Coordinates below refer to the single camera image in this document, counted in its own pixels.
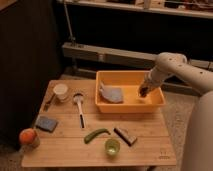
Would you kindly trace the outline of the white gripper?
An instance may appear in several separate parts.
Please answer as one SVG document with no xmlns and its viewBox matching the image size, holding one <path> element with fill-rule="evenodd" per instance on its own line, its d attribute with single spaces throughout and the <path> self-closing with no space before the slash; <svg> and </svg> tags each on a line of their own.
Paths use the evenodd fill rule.
<svg viewBox="0 0 213 171">
<path fill-rule="evenodd" d="M 139 88 L 139 94 L 145 93 L 145 97 L 146 97 L 156 87 L 157 87 L 157 82 L 155 80 L 155 76 L 153 75 L 152 72 L 149 72 L 144 76 L 144 81 Z"/>
</svg>

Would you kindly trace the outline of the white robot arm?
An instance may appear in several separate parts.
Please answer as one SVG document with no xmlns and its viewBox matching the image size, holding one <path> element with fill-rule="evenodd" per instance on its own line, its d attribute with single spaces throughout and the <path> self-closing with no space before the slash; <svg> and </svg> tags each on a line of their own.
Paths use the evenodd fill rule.
<svg viewBox="0 0 213 171">
<path fill-rule="evenodd" d="M 183 54 L 163 52 L 146 74 L 139 95 L 145 97 L 172 76 L 201 95 L 188 121 L 180 171 L 213 171 L 213 72 L 189 65 Z"/>
</svg>

